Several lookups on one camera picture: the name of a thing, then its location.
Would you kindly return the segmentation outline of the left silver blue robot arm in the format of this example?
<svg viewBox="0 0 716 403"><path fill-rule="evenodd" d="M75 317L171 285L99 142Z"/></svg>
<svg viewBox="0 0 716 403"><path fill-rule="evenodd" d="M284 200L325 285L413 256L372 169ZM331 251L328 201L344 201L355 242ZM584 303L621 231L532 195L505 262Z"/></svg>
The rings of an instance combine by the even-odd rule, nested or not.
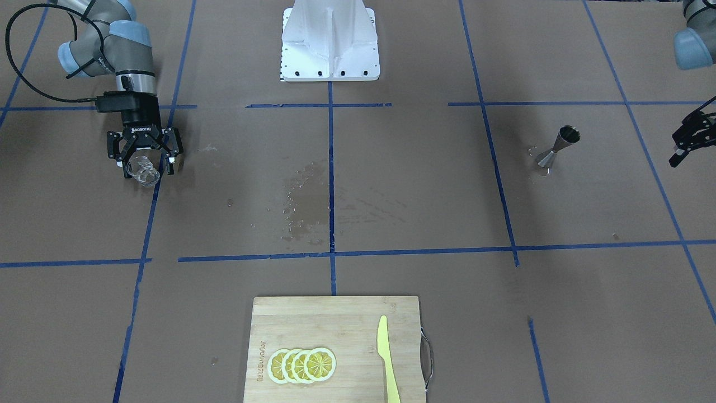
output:
<svg viewBox="0 0 716 403"><path fill-rule="evenodd" d="M673 55L678 69L693 71L711 67L715 62L715 3L714 1L683 1L682 15L686 27L673 36ZM669 159L673 168L698 149L715 145L714 112L706 107L714 105L714 97L687 114L673 135L675 148Z"/></svg>

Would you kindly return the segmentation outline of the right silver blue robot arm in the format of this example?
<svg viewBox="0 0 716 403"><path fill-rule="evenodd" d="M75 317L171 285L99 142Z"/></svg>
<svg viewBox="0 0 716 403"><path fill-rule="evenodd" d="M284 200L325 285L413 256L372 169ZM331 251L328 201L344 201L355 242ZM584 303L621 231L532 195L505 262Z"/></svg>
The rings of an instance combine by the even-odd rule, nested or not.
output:
<svg viewBox="0 0 716 403"><path fill-rule="evenodd" d="M115 76L116 90L95 100L100 113L120 113L123 129L107 133L107 155L130 178L136 151L161 153L169 175L183 153L176 128L164 127L159 115L153 44L148 28L136 20L129 1L52 1L73 11L87 24L78 39L59 46L58 58L67 77Z"/></svg>

